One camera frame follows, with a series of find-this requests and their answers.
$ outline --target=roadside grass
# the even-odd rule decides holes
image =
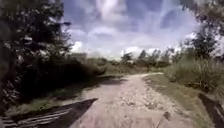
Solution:
[[[80,100],[83,90],[91,90],[105,81],[122,81],[122,75],[102,75],[88,79],[81,83],[74,83],[65,88],[56,89],[44,96],[32,100],[29,103],[22,103],[9,108],[6,115],[9,117],[21,116],[32,112],[41,112],[53,107],[62,106],[66,101],[75,102]]]
[[[198,98],[198,95],[203,92],[171,83],[163,74],[149,75],[145,80],[158,92],[180,103],[190,113],[195,128],[211,128],[213,126],[203,103]]]

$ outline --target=tree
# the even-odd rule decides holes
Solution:
[[[209,59],[211,53],[216,49],[218,42],[215,37],[206,30],[197,33],[196,38],[191,41],[196,58]]]
[[[210,58],[210,54],[218,46],[215,37],[224,35],[223,0],[203,1],[201,4],[192,0],[181,0],[181,4],[193,11],[197,20],[201,22],[200,31],[191,41],[196,57]]]
[[[14,77],[10,81],[12,84],[16,84],[15,77],[24,72],[21,63],[35,67],[36,58],[43,56],[42,53],[55,57],[69,49],[66,45],[69,35],[62,31],[69,23],[61,22],[62,16],[60,0],[0,1],[0,26],[4,26],[0,27],[0,34],[6,32],[6,36],[0,36],[0,43],[10,54],[7,63],[8,74],[12,74],[9,76]]]
[[[146,52],[145,50],[142,50],[142,52],[140,53],[139,57],[136,60],[136,64],[140,67],[147,67],[147,58],[146,58]]]
[[[126,53],[121,57],[123,63],[127,63],[130,60],[133,60],[132,53]]]
[[[160,54],[161,54],[160,50],[154,50],[153,53],[147,57],[147,63],[151,66],[156,66]]]
[[[145,59],[145,57],[146,57],[146,52],[145,52],[145,50],[142,50],[142,52],[140,53],[138,59]]]
[[[184,8],[195,13],[202,26],[215,35],[224,35],[223,0],[204,0],[197,4],[194,0],[180,0]]]

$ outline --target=foliage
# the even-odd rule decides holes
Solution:
[[[196,38],[191,41],[196,53],[195,57],[209,59],[217,46],[217,41],[214,38],[208,30],[199,31]]]
[[[181,60],[168,67],[165,74],[170,81],[214,92],[221,84],[223,69],[220,63],[212,60]]]

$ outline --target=sandy ground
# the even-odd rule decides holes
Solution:
[[[193,128],[185,110],[146,85],[145,76],[126,76],[84,91],[83,100],[98,100],[70,128]]]

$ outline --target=cloud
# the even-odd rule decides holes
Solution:
[[[83,46],[83,43],[82,42],[76,41],[75,44],[71,48],[71,52],[72,53],[82,52],[82,46]]]
[[[133,47],[164,50],[178,45],[198,26],[194,15],[175,1],[65,1],[64,19],[72,22],[71,41],[82,42],[85,52],[119,57]]]

